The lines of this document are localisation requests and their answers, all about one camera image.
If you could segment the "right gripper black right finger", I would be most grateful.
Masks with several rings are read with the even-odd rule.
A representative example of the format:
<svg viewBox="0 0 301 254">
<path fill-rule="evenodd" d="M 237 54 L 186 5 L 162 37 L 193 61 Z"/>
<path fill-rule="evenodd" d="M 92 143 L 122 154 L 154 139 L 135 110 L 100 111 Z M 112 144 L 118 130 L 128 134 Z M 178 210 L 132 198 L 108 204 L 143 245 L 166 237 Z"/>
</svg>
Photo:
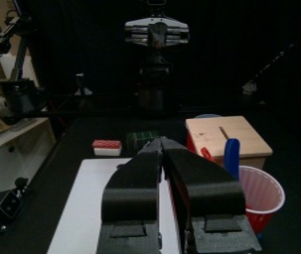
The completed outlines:
<svg viewBox="0 0 301 254">
<path fill-rule="evenodd" d="M 238 181 L 174 140 L 161 144 L 182 254 L 257 254 Z"/>
</svg>

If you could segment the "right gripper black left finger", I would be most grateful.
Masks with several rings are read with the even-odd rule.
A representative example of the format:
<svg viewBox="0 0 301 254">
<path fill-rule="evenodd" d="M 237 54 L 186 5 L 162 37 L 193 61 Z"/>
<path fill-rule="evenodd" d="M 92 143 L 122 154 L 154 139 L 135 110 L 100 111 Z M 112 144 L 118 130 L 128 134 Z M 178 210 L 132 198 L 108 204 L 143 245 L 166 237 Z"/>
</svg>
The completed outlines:
<svg viewBox="0 0 301 254">
<path fill-rule="evenodd" d="M 116 167 L 102 193 L 95 254 L 161 254 L 161 140 Z"/>
</svg>

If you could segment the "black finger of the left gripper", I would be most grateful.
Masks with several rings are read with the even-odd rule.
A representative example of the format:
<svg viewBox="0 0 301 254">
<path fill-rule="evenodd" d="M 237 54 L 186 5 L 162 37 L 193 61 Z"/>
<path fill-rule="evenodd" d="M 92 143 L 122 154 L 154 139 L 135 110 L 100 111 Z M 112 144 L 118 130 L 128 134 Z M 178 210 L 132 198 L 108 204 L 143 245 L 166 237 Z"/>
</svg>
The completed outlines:
<svg viewBox="0 0 301 254">
<path fill-rule="evenodd" d="M 165 23 L 158 23 L 158 49 L 165 48 L 166 44 L 166 29 L 167 26 Z"/>
<path fill-rule="evenodd" d="M 150 24 L 148 25 L 148 45 L 153 49 L 157 49 L 157 25 Z"/>
</svg>

